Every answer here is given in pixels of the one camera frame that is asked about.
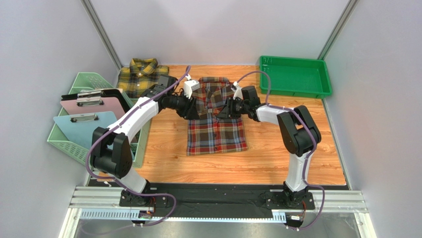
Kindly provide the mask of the red brown plaid shirt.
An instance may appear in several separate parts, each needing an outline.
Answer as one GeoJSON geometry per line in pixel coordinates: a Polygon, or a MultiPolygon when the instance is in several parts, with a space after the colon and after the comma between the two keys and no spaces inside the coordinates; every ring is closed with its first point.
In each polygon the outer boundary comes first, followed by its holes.
{"type": "Polygon", "coordinates": [[[199,119],[188,120],[188,156],[241,152],[248,149],[244,123],[241,118],[219,119],[228,98],[234,96],[231,82],[225,77],[201,77],[196,99],[199,119]]]}

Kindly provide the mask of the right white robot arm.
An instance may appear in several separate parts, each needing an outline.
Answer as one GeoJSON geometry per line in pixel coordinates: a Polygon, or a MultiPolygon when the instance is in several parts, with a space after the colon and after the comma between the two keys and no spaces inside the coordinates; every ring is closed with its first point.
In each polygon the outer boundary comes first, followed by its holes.
{"type": "Polygon", "coordinates": [[[287,206],[300,204],[309,191],[307,181],[310,158],[321,141],[321,133],[305,106],[278,107],[262,103],[253,86],[231,86],[234,96],[226,99],[219,119],[237,119],[241,115],[257,122],[278,125],[289,152],[288,175],[283,183],[281,200],[287,206]]]}

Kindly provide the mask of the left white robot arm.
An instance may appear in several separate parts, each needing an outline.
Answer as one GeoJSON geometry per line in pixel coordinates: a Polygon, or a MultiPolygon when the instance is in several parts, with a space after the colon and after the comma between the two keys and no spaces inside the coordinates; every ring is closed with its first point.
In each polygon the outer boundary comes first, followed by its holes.
{"type": "Polygon", "coordinates": [[[181,94],[174,91],[181,79],[162,75],[158,82],[145,90],[136,104],[118,121],[106,128],[97,127],[92,135],[85,166],[107,173],[109,179],[135,195],[143,195],[148,181],[132,167],[130,142],[153,117],[163,109],[173,109],[183,119],[198,119],[196,99],[193,92],[200,83],[184,74],[186,81],[181,94]]]}

